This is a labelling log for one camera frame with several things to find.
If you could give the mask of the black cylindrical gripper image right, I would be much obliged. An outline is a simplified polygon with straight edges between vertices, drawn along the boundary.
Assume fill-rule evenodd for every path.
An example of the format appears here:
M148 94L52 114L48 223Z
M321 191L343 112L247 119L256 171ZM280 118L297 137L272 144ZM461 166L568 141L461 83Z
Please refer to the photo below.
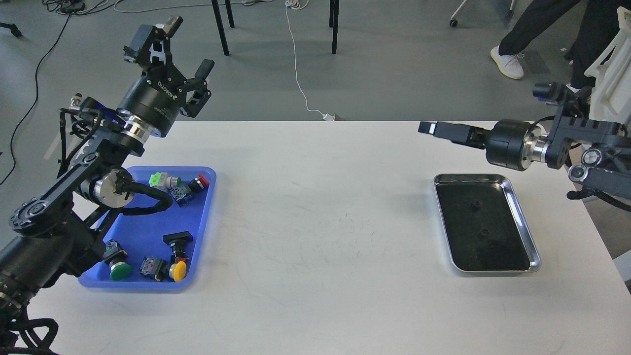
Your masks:
M419 133L433 135L455 144L484 144L489 164L516 171L525 171L529 160L523 159L525 141L532 133L526 121L500 120L491 130L469 124L421 121Z

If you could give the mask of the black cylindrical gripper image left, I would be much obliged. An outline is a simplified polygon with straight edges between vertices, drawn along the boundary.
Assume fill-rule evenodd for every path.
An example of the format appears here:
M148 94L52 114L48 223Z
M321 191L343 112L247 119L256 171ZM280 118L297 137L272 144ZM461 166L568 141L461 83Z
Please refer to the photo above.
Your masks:
M197 117L211 97L207 77L215 62L204 59L195 72L194 78L185 79L172 63L171 38L183 22L180 16L171 16L165 23L139 27L132 42L123 49L126 62L142 68L139 79L129 88L120 101L117 110L122 114L135 115L144 123L153 126L153 135L166 137L182 112L187 117ZM182 84L169 89L157 79L165 79L171 84ZM192 92L186 101L186 94Z

